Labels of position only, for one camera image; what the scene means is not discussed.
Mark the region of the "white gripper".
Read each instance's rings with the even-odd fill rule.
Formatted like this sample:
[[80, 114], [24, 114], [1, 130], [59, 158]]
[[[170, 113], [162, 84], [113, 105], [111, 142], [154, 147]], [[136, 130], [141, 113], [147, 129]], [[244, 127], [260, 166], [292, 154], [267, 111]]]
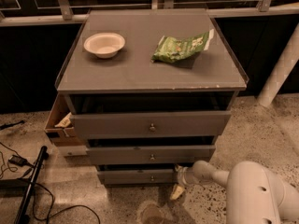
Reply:
[[200, 184], [202, 181], [211, 181], [217, 168], [206, 161], [196, 161], [191, 167], [176, 164], [178, 184], [171, 192], [170, 200], [177, 200], [185, 191], [184, 187]]

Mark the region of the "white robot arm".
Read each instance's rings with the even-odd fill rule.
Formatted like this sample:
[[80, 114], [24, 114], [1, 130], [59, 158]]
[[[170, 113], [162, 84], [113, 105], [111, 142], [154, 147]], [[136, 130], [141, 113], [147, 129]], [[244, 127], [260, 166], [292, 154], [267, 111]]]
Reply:
[[213, 181], [226, 189], [226, 224], [281, 224], [299, 218], [297, 189], [257, 162], [242, 161], [230, 172], [206, 161], [176, 170], [178, 182], [170, 199], [188, 186]]

